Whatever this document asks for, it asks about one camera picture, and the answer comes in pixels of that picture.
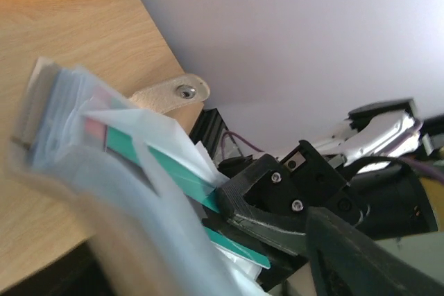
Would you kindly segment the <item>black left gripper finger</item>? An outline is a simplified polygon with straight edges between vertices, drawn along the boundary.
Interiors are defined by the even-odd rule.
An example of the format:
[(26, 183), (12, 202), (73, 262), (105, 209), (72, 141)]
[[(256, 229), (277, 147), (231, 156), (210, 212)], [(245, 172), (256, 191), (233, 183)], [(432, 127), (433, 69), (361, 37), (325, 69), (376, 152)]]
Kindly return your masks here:
[(389, 254), (325, 208), (308, 210), (306, 239), (318, 295), (443, 294), (443, 284)]

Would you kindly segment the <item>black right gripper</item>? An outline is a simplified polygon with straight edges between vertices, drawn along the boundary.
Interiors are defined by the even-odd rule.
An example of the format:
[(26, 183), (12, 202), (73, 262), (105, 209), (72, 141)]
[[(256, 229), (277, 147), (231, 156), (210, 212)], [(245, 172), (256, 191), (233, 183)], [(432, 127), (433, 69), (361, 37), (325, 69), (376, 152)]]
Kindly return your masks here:
[(262, 155), (216, 190), (216, 204), (228, 223), (290, 256), (307, 256), (309, 207), (352, 226), (364, 220), (364, 199), (306, 140), (281, 163)]

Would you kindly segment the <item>teal black-stripe credit card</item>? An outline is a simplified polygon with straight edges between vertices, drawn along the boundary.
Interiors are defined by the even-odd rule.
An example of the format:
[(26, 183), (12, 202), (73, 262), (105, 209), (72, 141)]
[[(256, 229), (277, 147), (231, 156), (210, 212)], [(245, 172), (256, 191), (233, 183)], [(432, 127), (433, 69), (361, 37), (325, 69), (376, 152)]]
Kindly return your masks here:
[[(106, 132), (105, 144), (108, 151), (118, 154), (138, 167), (142, 165), (129, 135), (109, 126)], [(149, 151), (191, 202), (197, 204), (201, 218), (209, 218), (210, 221), (215, 221), (215, 218), (211, 218), (209, 214), (205, 212), (206, 209), (208, 209), (210, 213), (217, 214), (219, 212), (216, 208), (215, 195), (210, 184), (160, 151), (154, 148), (149, 148)], [(234, 241), (232, 237), (222, 235), (216, 227), (211, 225), (203, 225), (203, 227), (210, 240), (222, 249), (265, 269), (271, 267), (269, 259), (264, 254)]]

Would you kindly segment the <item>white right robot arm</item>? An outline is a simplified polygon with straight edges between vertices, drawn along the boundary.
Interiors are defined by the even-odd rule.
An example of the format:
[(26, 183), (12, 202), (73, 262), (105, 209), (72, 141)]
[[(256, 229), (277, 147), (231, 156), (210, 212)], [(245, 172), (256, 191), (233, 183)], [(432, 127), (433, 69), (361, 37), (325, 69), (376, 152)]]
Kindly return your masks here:
[(437, 216), (421, 175), (433, 166), (409, 159), (422, 141), (412, 98), (349, 112), (324, 140), (302, 140), (285, 156), (231, 159), (235, 174), (216, 190), (224, 220), (240, 234), (291, 256), (307, 252), (308, 213), (324, 208), (373, 240), (435, 232)]

